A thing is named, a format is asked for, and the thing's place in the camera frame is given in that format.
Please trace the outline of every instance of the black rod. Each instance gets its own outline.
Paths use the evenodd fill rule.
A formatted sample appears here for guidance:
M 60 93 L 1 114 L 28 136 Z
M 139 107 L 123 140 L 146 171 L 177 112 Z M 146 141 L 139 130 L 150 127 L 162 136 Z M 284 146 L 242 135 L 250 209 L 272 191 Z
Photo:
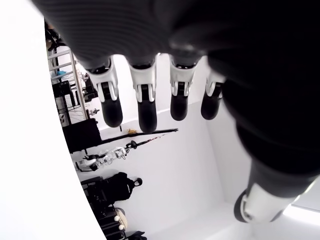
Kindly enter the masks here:
M 126 135 L 122 135 L 122 136 L 116 136 L 113 138 L 108 138 L 108 139 L 102 140 L 101 144 L 108 144 L 113 141 L 117 141 L 117 140 L 125 139 L 125 138 L 134 138 L 137 136 L 153 135 L 153 134 L 166 134 L 166 133 L 172 133 L 172 132 L 177 132 L 177 131 L 179 131 L 178 128 L 157 130 L 157 131 L 154 131 L 153 133 L 137 132 L 137 133 L 126 134 Z

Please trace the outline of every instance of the white wall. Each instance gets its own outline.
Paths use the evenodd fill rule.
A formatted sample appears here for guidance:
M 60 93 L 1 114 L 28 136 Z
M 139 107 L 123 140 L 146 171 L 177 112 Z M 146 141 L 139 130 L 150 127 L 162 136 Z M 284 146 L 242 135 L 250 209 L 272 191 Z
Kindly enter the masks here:
M 233 206 L 221 203 L 148 237 L 150 240 L 248 240 L 251 228 L 237 222 Z
M 1 240 L 105 240 L 79 184 L 57 115 L 44 19 L 0 1 Z
M 206 123 L 225 200 L 234 204 L 247 188 L 250 156 L 244 150 L 236 132 L 235 121 L 223 102 L 217 117 Z
M 115 204 L 126 211 L 129 231 L 146 231 L 148 237 L 222 203 L 219 173 L 200 106 L 200 103 L 190 105 L 189 114 L 181 122 L 174 121 L 168 111 L 159 114 L 159 130 L 179 128 L 179 131 L 131 150 L 126 160 L 117 159 L 94 173 L 78 173 L 80 180 L 100 175 L 106 178 L 118 171 L 143 179 L 143 185 L 133 190 L 129 200 Z M 133 121 L 122 128 L 139 129 L 139 124 Z M 108 130 L 102 134 L 104 139 Z M 118 129 L 110 131 L 109 136 L 114 137 Z M 140 142 L 151 137 L 140 136 L 134 140 Z M 90 148 L 88 153 L 125 146 L 130 141 L 127 138 Z

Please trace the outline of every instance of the white robot part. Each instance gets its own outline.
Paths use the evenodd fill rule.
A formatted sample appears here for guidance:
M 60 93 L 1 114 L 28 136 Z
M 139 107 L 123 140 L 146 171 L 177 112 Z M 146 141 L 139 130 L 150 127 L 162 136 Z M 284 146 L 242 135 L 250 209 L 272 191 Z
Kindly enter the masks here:
M 119 94 L 118 77 L 117 77 L 113 56 L 110 57 L 110 68 L 108 69 L 108 71 L 102 74 L 94 74 L 91 72 L 87 72 L 87 73 L 102 103 L 105 102 L 105 96 L 104 96 L 103 88 L 101 86 L 102 83 L 108 83 L 111 99 L 113 101 L 116 101 L 118 99 L 118 94 Z
M 247 223 L 269 223 L 296 199 L 274 196 L 255 183 L 242 197 L 240 212 Z
M 137 101 L 142 102 L 142 85 L 148 85 L 149 101 L 153 102 L 156 98 L 157 87 L 156 61 L 146 69 L 136 69 L 130 64 L 129 67 Z
M 212 94 L 214 94 L 215 88 L 216 88 L 216 83 L 224 83 L 224 79 L 222 80 L 221 78 L 217 77 L 216 74 L 211 71 L 208 78 L 206 79 L 206 84 L 205 84 L 205 92 L 206 94 L 211 97 Z
M 189 96 L 190 88 L 196 71 L 196 65 L 191 68 L 176 67 L 173 57 L 170 56 L 170 84 L 173 96 L 178 95 L 178 84 L 184 84 L 184 96 Z
M 124 158 L 127 154 L 127 150 L 124 147 L 115 147 L 105 153 L 105 156 L 99 158 L 101 164 L 112 164 L 115 159 Z

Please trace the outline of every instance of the robotic arm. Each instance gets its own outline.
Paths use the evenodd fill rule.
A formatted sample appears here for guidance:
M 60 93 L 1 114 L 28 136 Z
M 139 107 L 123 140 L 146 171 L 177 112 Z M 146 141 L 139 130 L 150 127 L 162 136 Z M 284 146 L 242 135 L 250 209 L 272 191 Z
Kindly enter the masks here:
M 239 221 L 275 220 L 320 174 L 316 3 L 32 1 L 87 69 L 111 127 L 123 118 L 112 55 L 128 60 L 147 133 L 157 127 L 155 56 L 171 55 L 171 115 L 178 121 L 187 114 L 197 62 L 208 56 L 226 81 L 209 76 L 201 114 L 213 119 L 223 94 L 252 158 L 248 187 L 235 204 Z

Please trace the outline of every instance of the white panel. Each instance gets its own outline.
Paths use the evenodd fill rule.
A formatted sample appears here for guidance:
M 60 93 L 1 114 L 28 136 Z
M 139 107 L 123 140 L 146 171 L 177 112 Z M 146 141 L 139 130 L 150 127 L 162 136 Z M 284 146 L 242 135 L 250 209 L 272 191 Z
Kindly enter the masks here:
M 257 240 L 319 240 L 320 226 L 283 215 L 274 222 L 254 225 L 253 232 Z
M 122 129 L 139 129 L 138 121 Z M 223 195 L 210 137 L 200 114 L 200 104 L 189 106 L 185 120 L 174 121 L 168 111 L 158 115 L 158 130 L 179 128 L 160 139 L 132 149 L 126 160 L 117 159 L 94 173 L 79 173 L 81 180 L 98 175 L 110 177 L 122 171 L 140 177 L 143 185 L 133 190 L 129 200 L 117 202 L 125 210 L 129 230 L 146 231 L 146 236 L 170 228 L 223 201 Z M 119 129 L 106 129 L 103 139 L 114 137 Z M 134 138 L 141 142 L 154 136 Z M 122 139 L 88 149 L 89 154 L 125 146 L 132 139 Z
M 44 19 L 26 0 L 0 9 L 0 239 L 105 240 L 57 115 Z

